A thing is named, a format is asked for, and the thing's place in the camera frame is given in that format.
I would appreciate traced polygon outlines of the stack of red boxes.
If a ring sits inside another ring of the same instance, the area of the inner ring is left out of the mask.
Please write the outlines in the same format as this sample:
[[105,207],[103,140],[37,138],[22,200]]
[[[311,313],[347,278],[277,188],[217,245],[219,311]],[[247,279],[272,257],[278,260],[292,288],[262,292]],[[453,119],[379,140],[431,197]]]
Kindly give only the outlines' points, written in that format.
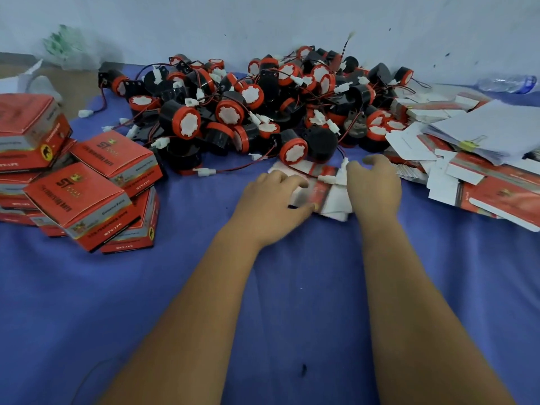
[[156,155],[107,131],[89,140],[50,95],[0,94],[0,222],[103,254],[152,248],[163,178]]

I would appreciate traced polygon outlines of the person's right hand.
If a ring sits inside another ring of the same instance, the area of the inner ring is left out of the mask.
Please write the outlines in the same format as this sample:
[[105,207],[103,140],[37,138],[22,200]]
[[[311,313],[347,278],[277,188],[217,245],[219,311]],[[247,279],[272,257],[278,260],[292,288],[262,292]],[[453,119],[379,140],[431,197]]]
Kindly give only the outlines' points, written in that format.
[[348,197],[361,227],[397,220],[401,204],[401,180],[383,155],[363,159],[364,177],[359,186],[347,186]]

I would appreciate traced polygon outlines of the white crumpled paper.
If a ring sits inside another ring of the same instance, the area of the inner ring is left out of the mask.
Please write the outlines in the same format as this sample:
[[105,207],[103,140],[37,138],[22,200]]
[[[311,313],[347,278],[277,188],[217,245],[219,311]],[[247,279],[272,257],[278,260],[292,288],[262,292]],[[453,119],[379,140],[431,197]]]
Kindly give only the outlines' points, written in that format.
[[63,97],[56,91],[50,79],[45,75],[37,75],[43,64],[43,59],[37,61],[24,73],[17,76],[0,79],[0,95],[15,93],[30,93],[36,95],[50,95],[61,105]]

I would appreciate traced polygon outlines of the person's left forearm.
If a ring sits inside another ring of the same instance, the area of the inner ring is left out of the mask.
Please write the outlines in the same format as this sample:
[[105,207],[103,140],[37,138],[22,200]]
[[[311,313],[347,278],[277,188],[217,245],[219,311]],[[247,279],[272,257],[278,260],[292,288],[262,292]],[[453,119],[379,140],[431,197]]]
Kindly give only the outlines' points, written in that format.
[[98,405],[220,405],[246,282],[272,242],[227,224]]

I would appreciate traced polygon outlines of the yellow binder clip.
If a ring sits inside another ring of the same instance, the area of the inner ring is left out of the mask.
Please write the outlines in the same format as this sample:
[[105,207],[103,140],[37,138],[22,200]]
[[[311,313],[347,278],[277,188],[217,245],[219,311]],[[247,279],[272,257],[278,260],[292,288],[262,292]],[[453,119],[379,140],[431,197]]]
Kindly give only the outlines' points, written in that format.
[[466,152],[473,152],[474,150],[480,148],[481,143],[487,138],[487,136],[481,135],[471,140],[462,140],[457,143],[457,147]]

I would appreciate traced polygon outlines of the blue cloth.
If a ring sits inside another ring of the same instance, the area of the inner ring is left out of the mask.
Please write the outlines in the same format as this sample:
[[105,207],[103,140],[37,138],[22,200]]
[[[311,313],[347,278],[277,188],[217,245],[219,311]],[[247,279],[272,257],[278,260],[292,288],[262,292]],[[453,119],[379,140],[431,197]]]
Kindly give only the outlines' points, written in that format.
[[[153,248],[104,255],[0,223],[0,405],[92,405],[273,161],[157,185]],[[429,277],[520,405],[540,405],[540,233],[428,198],[399,213]],[[223,404],[377,402],[357,221],[315,215],[251,271]]]

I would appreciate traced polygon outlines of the person's left hand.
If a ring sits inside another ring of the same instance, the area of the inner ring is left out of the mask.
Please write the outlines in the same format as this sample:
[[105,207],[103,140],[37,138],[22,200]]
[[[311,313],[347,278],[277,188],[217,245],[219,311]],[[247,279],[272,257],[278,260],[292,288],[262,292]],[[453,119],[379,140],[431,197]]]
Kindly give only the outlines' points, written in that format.
[[280,170],[261,174],[244,189],[224,232],[259,251],[276,243],[306,221],[291,218],[289,199],[307,186],[301,176]]

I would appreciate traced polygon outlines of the clear plastic water bottle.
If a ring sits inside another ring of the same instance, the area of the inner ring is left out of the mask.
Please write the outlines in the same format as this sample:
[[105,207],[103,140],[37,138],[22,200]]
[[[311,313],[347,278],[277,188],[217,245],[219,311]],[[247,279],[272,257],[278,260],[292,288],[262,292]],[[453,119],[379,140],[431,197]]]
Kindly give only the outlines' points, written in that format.
[[527,95],[540,92],[540,78],[535,75],[493,74],[479,79],[476,87],[483,92]]

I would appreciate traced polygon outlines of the pile of black red horns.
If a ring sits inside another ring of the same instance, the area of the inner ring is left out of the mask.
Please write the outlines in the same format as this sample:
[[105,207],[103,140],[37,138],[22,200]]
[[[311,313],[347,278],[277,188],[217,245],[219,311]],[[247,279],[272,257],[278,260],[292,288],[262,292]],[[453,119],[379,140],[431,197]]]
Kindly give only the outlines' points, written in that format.
[[242,170],[266,158],[286,166],[327,163],[335,151],[360,146],[382,152],[387,135],[408,126],[408,107],[393,109],[397,90],[414,70],[379,63],[362,67],[346,48],[304,45],[284,57],[267,54],[247,74],[228,72],[225,61],[184,54],[143,67],[132,79],[111,68],[98,73],[105,90],[125,99],[131,119],[74,144],[71,156],[121,188],[166,177],[164,163],[182,175],[212,176]]

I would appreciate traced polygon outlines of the red white carton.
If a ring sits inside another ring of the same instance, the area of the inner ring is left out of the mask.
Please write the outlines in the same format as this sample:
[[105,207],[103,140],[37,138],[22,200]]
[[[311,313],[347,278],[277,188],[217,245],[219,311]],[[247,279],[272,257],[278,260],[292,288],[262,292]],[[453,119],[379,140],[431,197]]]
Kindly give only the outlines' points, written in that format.
[[307,160],[288,166],[280,161],[268,170],[280,170],[287,176],[301,176],[308,183],[306,188],[298,187],[290,196],[289,205],[299,208],[304,204],[315,204],[315,212],[340,222],[346,222],[353,212],[347,191],[348,158],[336,167]]

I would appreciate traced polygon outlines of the person's right forearm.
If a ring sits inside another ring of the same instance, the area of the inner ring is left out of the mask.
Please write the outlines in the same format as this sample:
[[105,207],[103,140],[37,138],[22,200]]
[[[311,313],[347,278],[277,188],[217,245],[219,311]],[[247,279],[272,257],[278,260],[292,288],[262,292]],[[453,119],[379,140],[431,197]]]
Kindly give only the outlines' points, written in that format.
[[516,405],[394,215],[357,215],[381,405]]

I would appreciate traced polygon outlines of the pile of unfolded cartons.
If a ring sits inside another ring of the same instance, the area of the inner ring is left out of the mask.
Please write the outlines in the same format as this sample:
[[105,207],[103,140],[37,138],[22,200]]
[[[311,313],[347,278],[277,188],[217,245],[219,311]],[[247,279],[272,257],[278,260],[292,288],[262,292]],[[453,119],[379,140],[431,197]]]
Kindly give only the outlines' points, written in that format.
[[408,171],[397,167],[398,175],[426,185],[430,199],[540,233],[540,148],[496,166],[422,131],[490,101],[470,90],[453,97],[418,93],[397,98],[390,112],[408,126],[392,123],[386,135],[390,149],[384,154],[390,158],[390,152],[395,153],[397,159],[392,163],[408,163]]

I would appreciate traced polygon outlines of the white paper sheaf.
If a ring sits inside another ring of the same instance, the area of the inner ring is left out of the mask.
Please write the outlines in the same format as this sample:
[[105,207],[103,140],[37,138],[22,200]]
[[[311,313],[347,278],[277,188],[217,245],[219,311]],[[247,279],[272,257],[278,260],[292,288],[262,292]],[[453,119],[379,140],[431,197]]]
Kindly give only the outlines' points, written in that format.
[[540,107],[493,100],[466,114],[430,124],[422,131],[456,147],[459,141],[485,135],[488,138],[480,148],[470,153],[500,166],[540,148]]

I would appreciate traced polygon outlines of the clear green plastic bag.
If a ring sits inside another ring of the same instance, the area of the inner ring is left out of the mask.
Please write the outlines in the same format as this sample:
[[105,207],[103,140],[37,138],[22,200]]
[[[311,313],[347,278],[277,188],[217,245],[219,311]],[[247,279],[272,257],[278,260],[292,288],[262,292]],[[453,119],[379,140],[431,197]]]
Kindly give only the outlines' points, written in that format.
[[98,40],[79,27],[59,24],[31,48],[37,60],[68,71],[94,71],[102,65]]

